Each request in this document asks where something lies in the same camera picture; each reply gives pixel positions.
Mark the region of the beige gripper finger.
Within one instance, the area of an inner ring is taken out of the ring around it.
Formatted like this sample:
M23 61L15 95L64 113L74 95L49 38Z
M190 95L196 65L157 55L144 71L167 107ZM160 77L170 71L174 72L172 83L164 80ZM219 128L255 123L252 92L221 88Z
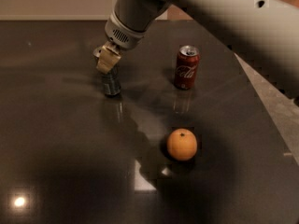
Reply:
M96 65L98 71L107 74L121 59L121 50L113 42L107 41L99 52L99 58Z

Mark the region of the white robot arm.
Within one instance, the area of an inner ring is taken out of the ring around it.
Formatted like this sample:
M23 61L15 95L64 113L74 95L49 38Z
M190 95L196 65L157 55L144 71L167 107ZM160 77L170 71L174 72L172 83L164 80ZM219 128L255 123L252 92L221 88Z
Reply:
M135 48L170 6L182 9L289 98L299 95L299 8L280 0L117 0L107 41Z

